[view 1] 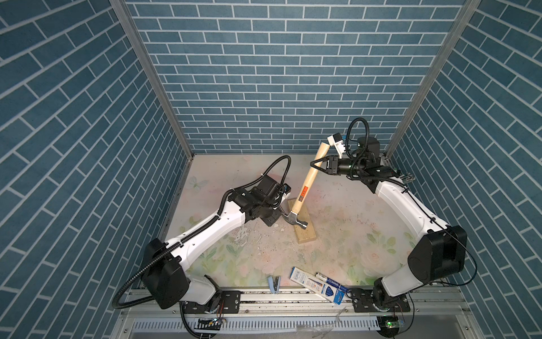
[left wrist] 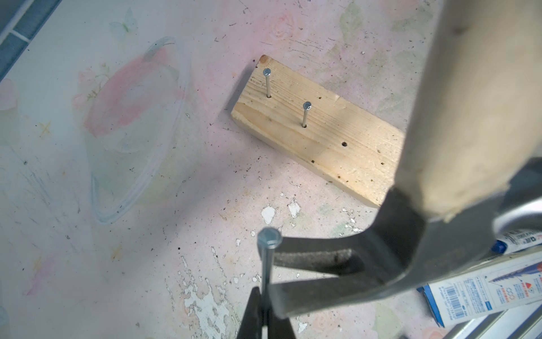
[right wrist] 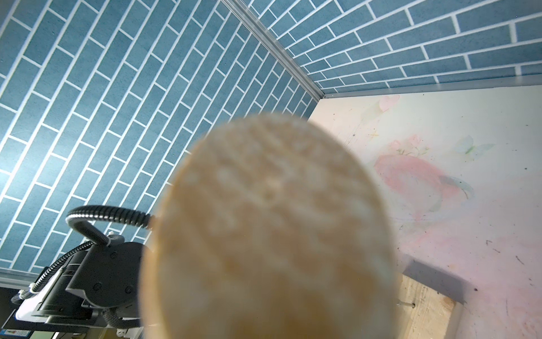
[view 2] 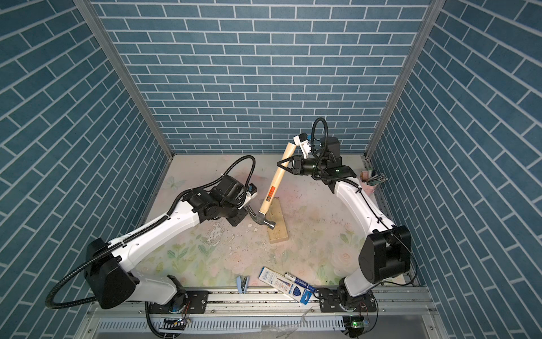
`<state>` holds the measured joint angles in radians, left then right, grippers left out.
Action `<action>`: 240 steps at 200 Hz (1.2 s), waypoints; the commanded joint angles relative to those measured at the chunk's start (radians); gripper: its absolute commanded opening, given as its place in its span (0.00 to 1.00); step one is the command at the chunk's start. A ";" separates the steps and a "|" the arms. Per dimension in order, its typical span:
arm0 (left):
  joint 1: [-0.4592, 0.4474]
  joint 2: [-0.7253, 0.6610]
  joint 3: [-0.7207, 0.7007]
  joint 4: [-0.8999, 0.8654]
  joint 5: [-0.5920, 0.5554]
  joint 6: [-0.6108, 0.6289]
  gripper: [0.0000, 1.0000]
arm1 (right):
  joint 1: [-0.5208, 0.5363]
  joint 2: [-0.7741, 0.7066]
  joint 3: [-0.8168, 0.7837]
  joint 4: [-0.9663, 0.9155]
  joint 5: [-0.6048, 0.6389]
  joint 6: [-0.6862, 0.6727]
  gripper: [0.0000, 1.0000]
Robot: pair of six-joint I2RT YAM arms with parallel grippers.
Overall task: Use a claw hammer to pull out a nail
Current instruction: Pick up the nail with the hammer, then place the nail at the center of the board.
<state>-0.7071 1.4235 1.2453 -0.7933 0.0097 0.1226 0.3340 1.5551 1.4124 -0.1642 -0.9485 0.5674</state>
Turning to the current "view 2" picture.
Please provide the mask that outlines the steel claw hammer wooden handle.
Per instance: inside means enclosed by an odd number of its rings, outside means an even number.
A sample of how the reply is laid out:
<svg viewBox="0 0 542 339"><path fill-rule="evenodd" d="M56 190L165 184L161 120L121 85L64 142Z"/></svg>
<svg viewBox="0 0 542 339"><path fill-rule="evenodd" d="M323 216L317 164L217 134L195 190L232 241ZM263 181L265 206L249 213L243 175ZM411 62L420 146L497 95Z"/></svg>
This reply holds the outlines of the steel claw hammer wooden handle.
<svg viewBox="0 0 542 339"><path fill-rule="evenodd" d="M268 189L268 193L266 194L258 213L256 213L249 205L245 207L248 214L251 216L251 218L253 219L255 223L259 225L265 225L271 230L275 229L276 223L271 220L268 220L266 217L266 213L270 210L271 203L273 199L275 198L275 195L278 191L279 185L282 182L285 172L286 172L285 169L281 168L280 166L277 167L277 171L275 172L275 175L272 179L270 188Z"/></svg>

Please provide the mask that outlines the wooden block with nails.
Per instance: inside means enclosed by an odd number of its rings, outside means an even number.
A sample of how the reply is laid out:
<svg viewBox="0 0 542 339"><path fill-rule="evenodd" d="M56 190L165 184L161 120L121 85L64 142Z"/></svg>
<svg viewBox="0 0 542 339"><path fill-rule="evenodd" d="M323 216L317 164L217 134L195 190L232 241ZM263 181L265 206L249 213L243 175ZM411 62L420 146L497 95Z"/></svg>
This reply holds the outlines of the wooden block with nails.
<svg viewBox="0 0 542 339"><path fill-rule="evenodd" d="M266 217L275 223L275 227L268 229L268 237L271 244L278 244L289 239L285 218L278 198L274 198Z"/></svg>

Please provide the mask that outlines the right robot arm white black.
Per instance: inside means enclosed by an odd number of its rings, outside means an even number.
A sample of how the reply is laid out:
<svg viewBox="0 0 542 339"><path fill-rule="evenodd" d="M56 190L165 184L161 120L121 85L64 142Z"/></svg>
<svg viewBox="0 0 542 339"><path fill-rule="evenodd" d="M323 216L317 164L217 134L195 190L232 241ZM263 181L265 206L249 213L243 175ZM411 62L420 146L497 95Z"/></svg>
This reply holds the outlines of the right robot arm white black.
<svg viewBox="0 0 542 339"><path fill-rule="evenodd" d="M357 270L338 285L342 308L356 309L375 286L410 271L413 259L410 231L393 223L368 197L356 173L343 164L340 142L329 135L323 117L314 121L310 134L299 134L288 145L276 173L278 178L273 188L278 187L285 173L309 176L323 183L357 221L364 243Z"/></svg>

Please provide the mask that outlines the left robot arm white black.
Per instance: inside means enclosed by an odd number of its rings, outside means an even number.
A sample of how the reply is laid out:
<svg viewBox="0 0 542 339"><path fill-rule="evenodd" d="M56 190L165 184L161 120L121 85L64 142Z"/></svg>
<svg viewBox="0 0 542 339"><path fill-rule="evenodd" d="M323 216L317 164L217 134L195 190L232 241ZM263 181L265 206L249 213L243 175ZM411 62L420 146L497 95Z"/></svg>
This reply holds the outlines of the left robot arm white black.
<svg viewBox="0 0 542 339"><path fill-rule="evenodd" d="M240 182L230 172L244 160L242 156L216 180L186 189L176 196L169 210L138 229L109 242L97 239L88 245L86 261L63 277L49 292L45 305L49 309L65 309L98 302L111 309L127 301L154 302L166 305L182 296L182 287L174 278L151 278L135 272L135 267L148 254L178 234L207 220L225 218L237 226L248 215L248 202L257 189L250 179ZM68 302L56 302L57 293L82 273L93 296Z"/></svg>

